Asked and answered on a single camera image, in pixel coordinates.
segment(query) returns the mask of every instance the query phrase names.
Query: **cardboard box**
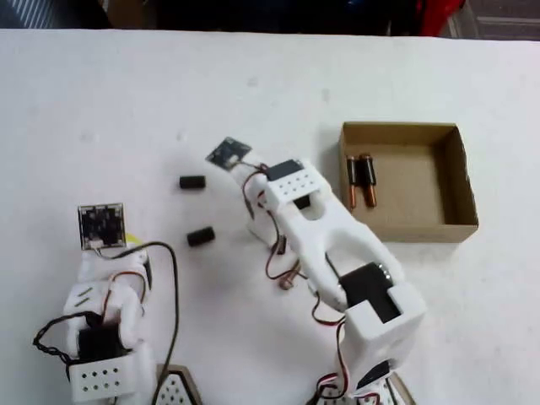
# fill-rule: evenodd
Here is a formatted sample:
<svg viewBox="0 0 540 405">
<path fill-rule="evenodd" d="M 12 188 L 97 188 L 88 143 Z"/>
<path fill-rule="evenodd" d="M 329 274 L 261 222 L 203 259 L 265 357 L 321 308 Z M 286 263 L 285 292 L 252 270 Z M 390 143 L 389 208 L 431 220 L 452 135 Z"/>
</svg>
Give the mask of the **cardboard box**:
<svg viewBox="0 0 540 405">
<path fill-rule="evenodd" d="M 377 206 L 356 187 L 352 215 L 382 240 L 460 242 L 478 228 L 467 158 L 455 124 L 345 122 L 342 201 L 350 209 L 346 156 L 371 154 Z"/>
</svg>

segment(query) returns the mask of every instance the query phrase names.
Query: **white tabletop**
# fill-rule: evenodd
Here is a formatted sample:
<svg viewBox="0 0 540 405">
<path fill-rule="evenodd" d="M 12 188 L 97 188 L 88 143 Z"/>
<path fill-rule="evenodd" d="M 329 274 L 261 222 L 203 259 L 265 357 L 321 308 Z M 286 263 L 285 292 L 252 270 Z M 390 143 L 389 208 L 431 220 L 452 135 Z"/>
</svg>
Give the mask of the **white tabletop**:
<svg viewBox="0 0 540 405">
<path fill-rule="evenodd" d="M 402 378 L 422 404 L 535 402 L 539 95 L 540 43 L 0 32 L 3 402 L 68 403 L 62 364 L 31 340 L 75 280 L 77 206 L 123 202 L 129 232 L 176 249 L 173 360 L 204 402 L 304 403 L 332 370 L 333 331 L 311 320 L 304 285 L 283 293 L 265 279 L 239 188 L 204 157 L 231 136 L 270 163 L 307 157 L 337 186 L 340 127 L 363 120 L 456 122 L 478 206 L 460 245 L 389 244 L 429 306 Z M 178 190 L 197 174 L 204 192 Z M 206 225 L 217 240 L 187 248 Z M 166 254 L 150 254 L 143 333 L 163 361 L 171 275 Z M 59 327 L 47 341 L 63 339 Z"/>
</svg>

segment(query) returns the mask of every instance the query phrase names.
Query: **black wire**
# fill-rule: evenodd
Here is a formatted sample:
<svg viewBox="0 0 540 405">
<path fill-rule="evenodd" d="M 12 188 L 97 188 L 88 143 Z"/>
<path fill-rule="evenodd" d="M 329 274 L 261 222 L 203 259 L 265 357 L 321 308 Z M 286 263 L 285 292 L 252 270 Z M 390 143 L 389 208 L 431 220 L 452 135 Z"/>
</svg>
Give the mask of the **black wire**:
<svg viewBox="0 0 540 405">
<path fill-rule="evenodd" d="M 178 335 L 178 325 L 180 323 L 180 309 L 179 309 L 179 304 L 178 304 L 178 265 L 176 263 L 175 251 L 173 250 L 172 247 L 170 247 L 166 243 L 155 241 L 155 242 L 143 243 L 142 245 L 135 246 L 135 247 L 133 247 L 131 249 L 127 249 L 126 251 L 123 251 L 122 253 L 120 253 L 120 254 L 118 254 L 116 256 L 104 256 L 104 257 L 108 258 L 108 259 L 111 259 L 111 260 L 120 259 L 122 257 L 129 256 L 129 255 L 131 255 L 132 253 L 134 253 L 136 251 L 141 251 L 142 249 L 145 249 L 145 248 L 150 247 L 150 246 L 161 246 L 161 247 L 164 247 L 165 249 L 167 249 L 169 251 L 170 258 L 172 260 L 173 277 L 174 277 L 174 280 L 175 280 L 175 330 L 172 332 L 172 340 L 170 341 L 169 353 L 167 353 L 167 357 L 165 358 L 165 362 L 163 363 L 163 369 L 161 370 L 161 374 L 159 375 L 158 385 L 155 388 L 154 397 L 152 398 L 151 403 L 154 405 L 158 400 L 159 388 L 161 387 L 161 384 L 163 384 L 163 381 L 165 380 L 165 378 L 167 376 L 167 372 L 168 372 L 168 369 L 169 369 L 170 358 L 171 358 L 172 352 L 173 352 L 173 350 L 175 348 L 176 337 Z"/>
<path fill-rule="evenodd" d="M 47 322 L 47 324 L 36 333 L 32 344 L 36 346 L 38 350 L 40 350 L 41 352 L 45 354 L 49 354 L 51 356 L 58 356 L 60 360 L 67 367 L 72 365 L 74 360 L 71 357 L 69 357 L 69 354 L 63 352 L 62 350 L 54 346 L 45 346 L 44 344 L 41 343 L 41 339 L 45 336 L 45 334 L 49 331 L 49 329 L 51 329 L 51 327 L 53 327 L 57 323 L 67 321 L 68 319 L 79 318 L 80 316 L 84 316 L 86 318 L 86 322 L 89 325 L 92 325 L 95 322 L 101 323 L 103 321 L 102 316 L 90 310 L 85 310 L 83 312 L 76 312 L 74 314 L 60 316 L 58 318 L 53 319 L 52 321 Z"/>
</svg>

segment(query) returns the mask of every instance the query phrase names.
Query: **white robot limb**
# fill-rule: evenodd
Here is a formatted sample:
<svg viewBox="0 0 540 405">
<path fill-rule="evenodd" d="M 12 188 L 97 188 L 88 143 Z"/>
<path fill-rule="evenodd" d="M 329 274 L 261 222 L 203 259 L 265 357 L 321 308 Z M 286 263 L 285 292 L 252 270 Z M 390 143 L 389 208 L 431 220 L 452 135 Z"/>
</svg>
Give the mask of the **white robot limb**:
<svg viewBox="0 0 540 405">
<path fill-rule="evenodd" d="M 111 398 L 119 405 L 151 403 L 157 384 L 156 363 L 139 331 L 150 291 L 147 263 L 145 250 L 117 260 L 93 251 L 82 253 L 78 282 L 67 297 L 63 314 L 101 314 L 111 334 L 105 329 L 100 337 L 95 336 L 100 332 L 92 333 L 83 317 L 67 321 L 67 352 L 82 360 L 69 366 L 74 403 L 107 404 Z"/>
<path fill-rule="evenodd" d="M 344 313 L 335 397 L 365 393 L 405 360 L 426 312 L 424 300 L 406 281 L 397 259 L 353 218 L 308 161 L 290 160 L 268 168 L 253 152 L 233 159 L 229 172 L 242 187 L 252 213 L 250 231 L 273 246 L 275 219 L 278 232 L 298 256 L 310 289 Z M 339 276 L 327 260 L 334 246 L 348 248 L 369 264 Z"/>
<path fill-rule="evenodd" d="M 116 234 L 120 229 L 116 226 L 118 221 L 111 226 L 106 223 L 114 221 L 112 213 L 99 213 L 97 216 L 95 212 L 92 214 L 94 217 L 91 220 L 94 223 L 84 224 L 92 229 L 93 237 L 96 233 L 109 237 L 111 232 Z M 81 221 L 81 245 L 85 248 L 83 226 Z M 175 328 L 159 378 L 152 350 L 140 328 L 144 306 L 152 287 L 152 273 L 146 251 L 150 246 L 161 246 L 169 251 L 175 283 Z M 77 283 L 67 297 L 63 316 L 43 327 L 37 333 L 34 345 L 44 353 L 59 356 L 66 365 L 73 403 L 200 403 L 189 371 L 177 366 L 175 370 L 169 368 L 179 318 L 178 269 L 174 251 L 163 242 L 149 242 L 109 251 L 116 251 L 117 254 L 102 256 L 97 249 L 82 252 Z M 67 321 L 66 353 L 41 343 L 48 329 L 63 321 Z"/>
</svg>

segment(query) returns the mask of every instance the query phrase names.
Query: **black connector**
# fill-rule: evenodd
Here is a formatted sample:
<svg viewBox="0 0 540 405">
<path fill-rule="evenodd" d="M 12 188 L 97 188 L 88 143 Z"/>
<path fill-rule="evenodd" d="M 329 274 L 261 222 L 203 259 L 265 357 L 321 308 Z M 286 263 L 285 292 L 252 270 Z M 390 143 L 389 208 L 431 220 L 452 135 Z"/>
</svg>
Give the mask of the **black connector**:
<svg viewBox="0 0 540 405">
<path fill-rule="evenodd" d="M 187 234 L 187 244 L 190 247 L 200 246 L 205 243 L 211 242 L 212 240 L 216 239 L 216 234 L 213 232 L 213 228 L 211 226 L 208 226 L 206 228 L 202 228 L 199 230 L 196 230 L 194 232 L 190 232 Z"/>
<path fill-rule="evenodd" d="M 204 175 L 181 175 L 179 181 L 182 190 L 202 190 L 206 187 Z"/>
</svg>

